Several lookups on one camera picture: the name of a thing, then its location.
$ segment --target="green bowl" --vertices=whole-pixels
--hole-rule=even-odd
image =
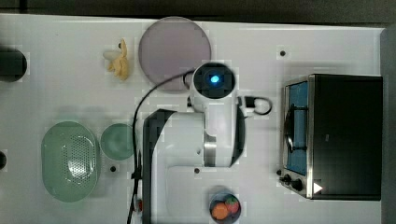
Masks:
[[[110,125],[102,133],[100,148],[111,160],[123,161],[134,155],[132,146],[132,128],[117,123]]]
[[[43,182],[54,198],[73,203],[87,197],[100,174],[100,150],[94,135],[79,123],[51,127],[41,143]]]

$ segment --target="screw hole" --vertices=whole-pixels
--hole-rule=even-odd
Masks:
[[[7,157],[6,155],[0,151],[0,170],[6,167],[7,164]]]

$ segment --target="black cable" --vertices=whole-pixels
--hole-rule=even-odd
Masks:
[[[260,116],[264,116],[264,115],[267,115],[267,114],[269,114],[271,112],[273,105],[272,105],[272,101],[270,99],[268,99],[266,97],[254,96],[254,101],[256,101],[256,100],[264,100],[264,101],[268,102],[268,105],[270,106],[270,108],[267,111],[263,112],[263,113],[257,111],[256,108],[254,108],[253,112],[255,114],[260,115]]]
[[[136,157],[136,122],[137,122],[137,113],[140,109],[140,106],[143,104],[143,102],[149,97],[150,94],[152,94],[155,90],[157,90],[159,87],[161,87],[163,84],[168,83],[170,81],[173,81],[177,78],[183,77],[183,82],[186,78],[186,76],[188,74],[192,74],[195,71],[195,69],[191,69],[187,72],[184,72],[182,74],[179,74],[177,76],[174,77],[170,77],[166,80],[164,80],[163,82],[161,82],[160,84],[157,84],[156,86],[154,86],[151,90],[148,91],[148,93],[146,93],[145,96],[143,96],[143,98],[140,100],[139,104],[137,105],[136,110],[134,111],[134,121],[132,123],[132,144],[133,144],[133,150],[134,150],[134,173],[132,174],[131,178],[134,179],[134,192],[132,194],[132,200],[131,200],[131,205],[129,207],[129,214],[128,214],[128,220],[127,220],[127,224],[131,223],[131,219],[132,219],[132,213],[134,211],[134,196],[137,195],[137,187],[139,184],[139,179],[141,179],[141,152],[139,152],[139,166],[137,165],[137,157]]]

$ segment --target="oven window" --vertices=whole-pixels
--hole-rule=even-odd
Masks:
[[[300,175],[306,175],[306,120],[308,107],[308,83],[289,86],[289,109],[293,108],[292,150],[288,150],[286,168]]]

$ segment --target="bowl of fruit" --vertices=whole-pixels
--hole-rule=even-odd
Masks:
[[[232,224],[241,215],[241,203],[231,192],[215,194],[209,205],[210,215],[219,224]]]

